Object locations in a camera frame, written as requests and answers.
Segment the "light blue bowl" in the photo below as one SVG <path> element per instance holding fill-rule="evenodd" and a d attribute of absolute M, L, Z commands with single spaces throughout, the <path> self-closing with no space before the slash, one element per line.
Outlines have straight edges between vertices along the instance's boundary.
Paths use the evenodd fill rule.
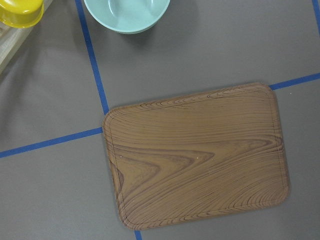
<path fill-rule="evenodd" d="M 122 34 L 141 33 L 157 23 L 170 0 L 84 0 L 103 26 Z"/>

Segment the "wooden board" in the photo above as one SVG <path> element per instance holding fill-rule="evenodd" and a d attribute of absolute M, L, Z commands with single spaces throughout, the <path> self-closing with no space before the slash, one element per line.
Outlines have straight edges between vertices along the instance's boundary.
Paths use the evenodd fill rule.
<path fill-rule="evenodd" d="M 289 193 L 277 100 L 260 83 L 115 108 L 103 132 L 130 229 L 271 207 Z"/>

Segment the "tray surface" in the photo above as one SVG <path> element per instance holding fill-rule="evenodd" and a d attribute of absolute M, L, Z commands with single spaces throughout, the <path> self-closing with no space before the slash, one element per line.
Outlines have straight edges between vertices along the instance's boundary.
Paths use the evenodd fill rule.
<path fill-rule="evenodd" d="M 118 107 L 103 132 L 130 229 L 271 207 L 289 194 L 277 100 L 264 84 Z"/>

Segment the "yellow bowl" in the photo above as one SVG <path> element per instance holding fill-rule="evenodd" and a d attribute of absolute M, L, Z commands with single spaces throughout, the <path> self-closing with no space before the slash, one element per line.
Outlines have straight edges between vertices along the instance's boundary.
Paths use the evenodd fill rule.
<path fill-rule="evenodd" d="M 43 14 L 43 0 L 0 0 L 0 21 L 13 28 L 32 27 Z"/>

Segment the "yellow cup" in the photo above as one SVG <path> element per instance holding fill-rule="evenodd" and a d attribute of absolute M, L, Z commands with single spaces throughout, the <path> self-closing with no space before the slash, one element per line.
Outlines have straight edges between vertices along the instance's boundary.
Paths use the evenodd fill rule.
<path fill-rule="evenodd" d="M 0 21 L 13 28 L 32 27 L 43 14 L 43 0 L 0 0 Z"/>

